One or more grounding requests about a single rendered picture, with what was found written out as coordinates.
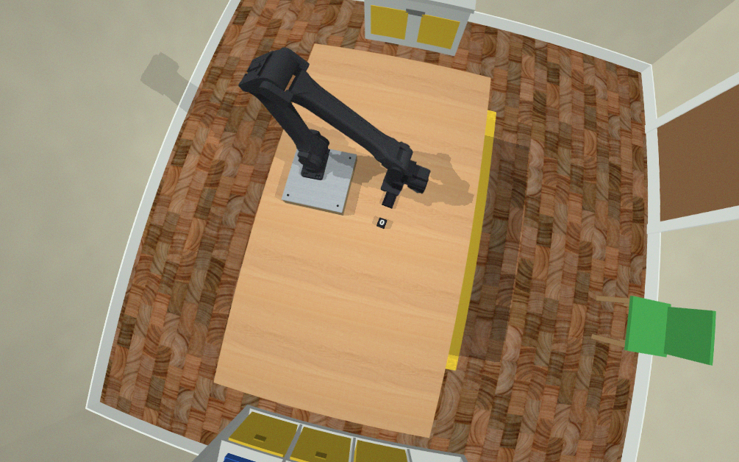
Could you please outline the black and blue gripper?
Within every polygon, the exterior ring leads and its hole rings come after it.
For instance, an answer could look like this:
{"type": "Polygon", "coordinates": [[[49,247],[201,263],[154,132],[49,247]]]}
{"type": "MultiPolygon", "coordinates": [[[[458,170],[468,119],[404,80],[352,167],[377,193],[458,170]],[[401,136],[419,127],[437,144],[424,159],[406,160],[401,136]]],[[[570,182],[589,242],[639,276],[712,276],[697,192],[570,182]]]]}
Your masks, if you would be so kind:
{"type": "Polygon", "coordinates": [[[400,191],[392,188],[393,180],[389,178],[388,173],[386,172],[385,178],[383,180],[381,191],[387,191],[388,193],[392,193],[393,195],[399,195],[400,191]]]}

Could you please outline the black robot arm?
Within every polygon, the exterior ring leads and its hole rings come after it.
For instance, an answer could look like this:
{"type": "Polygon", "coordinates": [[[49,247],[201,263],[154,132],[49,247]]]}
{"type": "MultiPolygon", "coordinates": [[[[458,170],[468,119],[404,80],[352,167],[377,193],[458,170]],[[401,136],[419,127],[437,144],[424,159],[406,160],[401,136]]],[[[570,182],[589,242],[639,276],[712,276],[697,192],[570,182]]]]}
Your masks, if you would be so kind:
{"type": "Polygon", "coordinates": [[[293,140],[303,165],[301,176],[323,180],[331,149],[328,149],[329,141],[319,131],[307,127],[291,102],[310,110],[369,151],[388,169],[393,189],[401,191],[405,184],[416,193],[423,193],[430,170],[410,160],[413,151],[409,145],[384,134],[322,88],[307,73],[308,67],[310,63],[291,49],[282,47],[253,59],[248,73],[239,83],[242,91],[250,92],[267,107],[293,140]],[[293,75],[293,82],[285,90],[293,75]]]}

